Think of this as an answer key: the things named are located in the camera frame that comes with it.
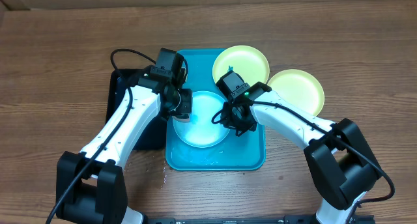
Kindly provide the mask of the black plastic tray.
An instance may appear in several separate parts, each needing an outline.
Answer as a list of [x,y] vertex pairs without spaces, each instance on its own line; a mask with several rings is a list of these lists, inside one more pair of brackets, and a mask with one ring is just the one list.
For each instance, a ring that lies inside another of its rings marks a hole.
[[[121,74],[131,85],[137,83],[137,80],[142,73],[144,73],[144,71],[140,69],[121,69]],[[109,82],[106,122],[108,122],[122,102],[125,90],[126,85],[122,82],[116,71],[113,71]],[[161,113],[159,113],[144,129],[134,146],[134,150],[161,150],[165,148],[166,133],[167,120],[163,118]]]

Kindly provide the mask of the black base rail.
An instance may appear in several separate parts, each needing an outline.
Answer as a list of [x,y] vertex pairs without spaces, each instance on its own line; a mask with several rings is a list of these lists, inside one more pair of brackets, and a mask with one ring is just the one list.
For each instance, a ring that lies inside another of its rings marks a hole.
[[286,215],[275,218],[245,218],[245,219],[175,219],[173,217],[148,218],[144,224],[319,224],[315,215]]

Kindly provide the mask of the teal plastic tray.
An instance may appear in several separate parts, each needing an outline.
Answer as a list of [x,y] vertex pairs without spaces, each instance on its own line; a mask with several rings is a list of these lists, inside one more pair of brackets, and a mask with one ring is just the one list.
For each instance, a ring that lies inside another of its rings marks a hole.
[[[183,49],[179,53],[188,63],[188,79],[184,87],[209,91],[226,97],[217,88],[212,67],[222,49]],[[196,148],[184,143],[175,133],[173,120],[167,123],[165,158],[178,171],[250,171],[262,166],[266,160],[265,127],[248,131],[237,137],[229,130],[226,138],[208,148]]]

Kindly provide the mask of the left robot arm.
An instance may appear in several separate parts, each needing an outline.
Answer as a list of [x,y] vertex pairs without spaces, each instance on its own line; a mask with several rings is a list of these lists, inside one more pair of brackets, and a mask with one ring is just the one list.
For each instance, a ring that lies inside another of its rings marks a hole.
[[123,169],[146,127],[156,117],[189,118],[192,91],[183,88],[186,59],[162,48],[135,84],[126,83],[122,102],[99,134],[79,153],[64,152],[57,162],[54,217],[73,223],[144,223],[128,207]]

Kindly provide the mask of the yellow-green plate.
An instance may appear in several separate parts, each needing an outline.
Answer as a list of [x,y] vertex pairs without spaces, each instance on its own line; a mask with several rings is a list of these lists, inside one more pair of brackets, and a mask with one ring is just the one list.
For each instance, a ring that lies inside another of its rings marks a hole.
[[308,72],[297,69],[282,70],[268,81],[285,101],[317,116],[324,106],[324,90],[319,81]]
[[233,46],[217,56],[212,67],[215,83],[228,71],[237,73],[250,86],[257,82],[267,83],[270,67],[266,57],[251,46]]

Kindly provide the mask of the light blue plate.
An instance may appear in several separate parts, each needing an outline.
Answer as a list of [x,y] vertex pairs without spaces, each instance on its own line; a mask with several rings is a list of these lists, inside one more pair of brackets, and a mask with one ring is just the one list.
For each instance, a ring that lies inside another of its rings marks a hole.
[[197,91],[192,94],[192,112],[187,122],[173,120],[178,137],[187,145],[196,148],[208,148],[224,140],[229,129],[221,124],[213,124],[213,116],[219,112],[225,102],[220,95],[209,91]]

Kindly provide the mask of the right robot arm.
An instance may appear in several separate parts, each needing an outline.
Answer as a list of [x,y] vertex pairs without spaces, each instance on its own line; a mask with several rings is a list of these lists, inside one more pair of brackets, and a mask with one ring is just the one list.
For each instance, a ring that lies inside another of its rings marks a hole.
[[311,177],[323,198],[317,223],[348,223],[364,195],[382,176],[376,157],[359,127],[311,115],[286,102],[268,85],[249,85],[229,71],[217,82],[227,98],[212,123],[241,136],[267,126],[303,150]]

